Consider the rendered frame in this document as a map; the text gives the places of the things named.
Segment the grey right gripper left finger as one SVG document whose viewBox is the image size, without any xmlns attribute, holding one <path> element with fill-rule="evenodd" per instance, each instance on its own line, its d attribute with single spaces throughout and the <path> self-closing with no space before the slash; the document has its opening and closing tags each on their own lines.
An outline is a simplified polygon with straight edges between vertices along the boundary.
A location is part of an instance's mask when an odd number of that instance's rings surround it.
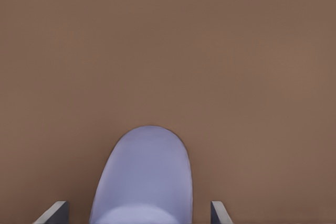
<svg viewBox="0 0 336 224">
<path fill-rule="evenodd" d="M 55 202 L 33 224 L 69 224 L 69 202 Z"/>
</svg>

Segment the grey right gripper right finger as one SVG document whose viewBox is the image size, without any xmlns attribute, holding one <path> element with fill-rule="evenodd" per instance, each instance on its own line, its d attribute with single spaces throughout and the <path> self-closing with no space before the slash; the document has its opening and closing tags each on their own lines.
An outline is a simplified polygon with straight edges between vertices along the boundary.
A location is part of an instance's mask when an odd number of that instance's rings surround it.
<svg viewBox="0 0 336 224">
<path fill-rule="evenodd" d="M 211 224 L 233 224 L 221 201 L 211 201 Z"/>
</svg>

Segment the lavender rounded object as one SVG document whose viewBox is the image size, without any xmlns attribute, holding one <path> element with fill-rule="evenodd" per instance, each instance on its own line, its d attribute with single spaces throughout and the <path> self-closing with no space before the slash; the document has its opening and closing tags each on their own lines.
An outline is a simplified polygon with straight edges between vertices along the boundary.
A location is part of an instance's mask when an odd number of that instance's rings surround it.
<svg viewBox="0 0 336 224">
<path fill-rule="evenodd" d="M 192 173 L 173 132 L 142 126 L 114 147 L 94 196 L 90 224 L 191 224 Z"/>
</svg>

